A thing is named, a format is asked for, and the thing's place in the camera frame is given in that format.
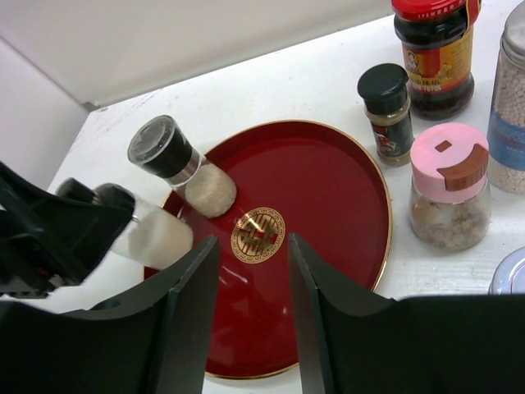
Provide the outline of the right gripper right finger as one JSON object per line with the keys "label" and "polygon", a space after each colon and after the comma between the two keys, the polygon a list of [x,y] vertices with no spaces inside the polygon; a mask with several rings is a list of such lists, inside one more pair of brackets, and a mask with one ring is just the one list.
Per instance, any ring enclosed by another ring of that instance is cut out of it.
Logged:
{"label": "right gripper right finger", "polygon": [[305,393],[521,393],[522,295],[387,299],[288,240]]}

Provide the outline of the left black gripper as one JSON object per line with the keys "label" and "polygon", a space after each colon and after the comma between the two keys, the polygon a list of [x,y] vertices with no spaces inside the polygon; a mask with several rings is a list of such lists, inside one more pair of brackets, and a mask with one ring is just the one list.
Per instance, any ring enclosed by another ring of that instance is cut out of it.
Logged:
{"label": "left black gripper", "polygon": [[135,210],[125,188],[90,189],[74,178],[56,195],[20,181],[16,196],[22,203],[16,220],[1,204],[1,295],[11,298],[47,298],[53,286],[81,284]]}

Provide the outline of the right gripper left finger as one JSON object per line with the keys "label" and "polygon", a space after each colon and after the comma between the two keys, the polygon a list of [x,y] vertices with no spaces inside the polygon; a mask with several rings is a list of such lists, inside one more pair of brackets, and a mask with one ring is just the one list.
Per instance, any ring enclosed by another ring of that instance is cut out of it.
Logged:
{"label": "right gripper left finger", "polygon": [[89,310],[55,314],[2,302],[2,392],[201,392],[219,266],[219,242],[210,236]]}

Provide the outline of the black knob cap salt bottle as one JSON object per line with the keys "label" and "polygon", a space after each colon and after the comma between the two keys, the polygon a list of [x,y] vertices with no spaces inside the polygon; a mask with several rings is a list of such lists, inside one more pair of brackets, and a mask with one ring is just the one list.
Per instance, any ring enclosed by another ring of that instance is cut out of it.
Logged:
{"label": "black knob cap salt bottle", "polygon": [[189,225],[159,206],[117,184],[94,189],[96,202],[126,208],[131,220],[112,245],[112,252],[163,270],[188,253],[194,233]]}

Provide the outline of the clear cap salt grinder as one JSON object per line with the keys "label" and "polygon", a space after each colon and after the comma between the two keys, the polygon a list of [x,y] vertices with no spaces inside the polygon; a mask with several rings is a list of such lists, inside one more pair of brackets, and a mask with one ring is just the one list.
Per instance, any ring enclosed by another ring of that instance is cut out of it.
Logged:
{"label": "clear cap salt grinder", "polygon": [[143,124],[129,143],[127,158],[163,179],[206,218],[220,217],[235,202],[234,181],[193,147],[173,117],[161,115]]}

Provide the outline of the pink lid spice jar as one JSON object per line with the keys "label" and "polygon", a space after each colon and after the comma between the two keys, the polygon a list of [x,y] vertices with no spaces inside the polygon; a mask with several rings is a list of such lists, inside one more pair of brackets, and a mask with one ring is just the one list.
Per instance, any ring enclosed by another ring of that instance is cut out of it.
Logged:
{"label": "pink lid spice jar", "polygon": [[486,136],[464,123],[432,126],[415,139],[410,159],[414,234],[444,250],[478,244],[491,221]]}

